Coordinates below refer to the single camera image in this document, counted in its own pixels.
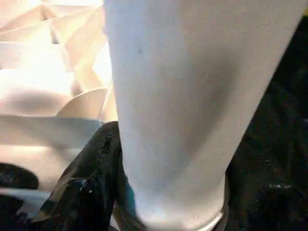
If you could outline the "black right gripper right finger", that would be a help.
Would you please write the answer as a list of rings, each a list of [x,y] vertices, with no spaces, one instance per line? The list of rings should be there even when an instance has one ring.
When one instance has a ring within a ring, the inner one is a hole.
[[[308,135],[300,114],[255,115],[227,175],[226,230],[307,230]]]

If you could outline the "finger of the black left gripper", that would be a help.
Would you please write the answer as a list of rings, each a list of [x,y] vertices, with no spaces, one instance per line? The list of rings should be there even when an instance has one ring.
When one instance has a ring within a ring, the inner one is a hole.
[[[22,167],[1,163],[0,186],[3,188],[38,189],[39,180],[34,173]]]

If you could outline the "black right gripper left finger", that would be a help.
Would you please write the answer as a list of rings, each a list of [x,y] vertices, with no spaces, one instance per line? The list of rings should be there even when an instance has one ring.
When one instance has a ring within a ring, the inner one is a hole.
[[[102,125],[60,176],[30,221],[32,231],[107,231],[114,205],[135,210],[118,122]]]

